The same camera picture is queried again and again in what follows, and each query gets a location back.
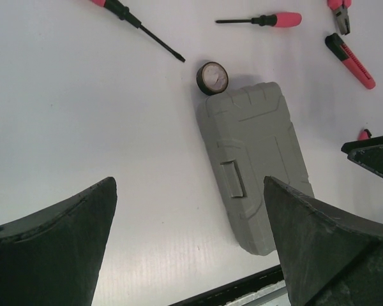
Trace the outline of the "red black bit holder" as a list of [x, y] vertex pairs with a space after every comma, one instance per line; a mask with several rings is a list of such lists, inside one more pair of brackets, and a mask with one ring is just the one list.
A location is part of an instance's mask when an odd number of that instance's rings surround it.
[[363, 129], [363, 130], [360, 132], [360, 134], [359, 134], [357, 140], [358, 140], [358, 141], [368, 140], [368, 139], [370, 139], [371, 137], [372, 137], [372, 134], [371, 134], [370, 130], [369, 130], [369, 129]]

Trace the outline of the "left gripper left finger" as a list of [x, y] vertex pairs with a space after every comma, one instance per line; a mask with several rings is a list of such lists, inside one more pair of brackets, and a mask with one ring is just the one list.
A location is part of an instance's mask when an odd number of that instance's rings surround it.
[[0, 225], [0, 305], [91, 305], [116, 205], [107, 177]]

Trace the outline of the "red black utility knife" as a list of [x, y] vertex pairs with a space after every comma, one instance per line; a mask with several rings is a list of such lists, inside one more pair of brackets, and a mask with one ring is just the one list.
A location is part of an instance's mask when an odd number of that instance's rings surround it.
[[375, 80], [354, 55], [347, 44], [336, 34], [326, 36], [325, 44], [339, 61], [359, 80], [366, 89], [376, 86]]

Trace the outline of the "red-handled screwdriver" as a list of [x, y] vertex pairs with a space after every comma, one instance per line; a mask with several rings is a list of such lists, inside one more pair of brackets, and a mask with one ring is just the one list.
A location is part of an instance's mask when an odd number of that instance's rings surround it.
[[272, 15], [261, 15], [249, 19], [216, 20], [216, 24], [253, 24], [261, 27], [290, 28], [302, 22], [302, 15], [294, 12], [281, 12]]
[[140, 29], [144, 33], [146, 33], [150, 38], [155, 40], [159, 45], [161, 45], [166, 51], [171, 53], [177, 60], [181, 62], [185, 62], [186, 59], [176, 52], [173, 48], [168, 46], [164, 41], [162, 41], [159, 37], [153, 34], [149, 29], [142, 25], [142, 22], [130, 12], [129, 7], [125, 6], [118, 0], [91, 0], [92, 3], [105, 8], [106, 10], [113, 13], [119, 20], [126, 21], [131, 26], [136, 29]]

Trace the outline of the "red black pliers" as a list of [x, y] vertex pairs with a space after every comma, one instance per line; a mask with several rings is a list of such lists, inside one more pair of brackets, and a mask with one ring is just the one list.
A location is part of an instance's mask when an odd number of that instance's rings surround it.
[[333, 13], [334, 21], [341, 35], [350, 34], [348, 8], [352, 0], [327, 0], [327, 5]]

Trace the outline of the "grey plastic tool case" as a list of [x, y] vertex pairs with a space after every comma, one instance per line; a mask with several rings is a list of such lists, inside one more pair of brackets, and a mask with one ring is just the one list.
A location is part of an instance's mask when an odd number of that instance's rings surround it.
[[275, 177], [313, 195], [285, 96], [276, 82], [210, 96], [197, 122], [230, 227], [257, 256], [275, 251], [264, 201], [264, 178]]

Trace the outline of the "black electrical tape roll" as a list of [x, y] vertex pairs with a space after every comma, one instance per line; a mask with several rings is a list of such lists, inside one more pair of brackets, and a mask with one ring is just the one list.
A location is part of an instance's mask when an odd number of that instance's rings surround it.
[[217, 62], [207, 62], [196, 74], [197, 86], [208, 96], [224, 92], [229, 86], [229, 76], [225, 68]]

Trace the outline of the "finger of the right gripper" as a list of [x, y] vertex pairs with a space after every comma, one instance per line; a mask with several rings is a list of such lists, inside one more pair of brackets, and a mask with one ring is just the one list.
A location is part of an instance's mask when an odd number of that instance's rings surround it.
[[383, 136], [344, 143], [347, 159], [383, 179]]

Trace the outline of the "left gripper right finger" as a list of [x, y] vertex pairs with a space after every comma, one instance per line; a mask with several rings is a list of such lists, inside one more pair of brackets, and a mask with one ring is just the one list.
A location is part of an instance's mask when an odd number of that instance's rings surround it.
[[292, 305], [383, 305], [383, 224], [264, 179]]

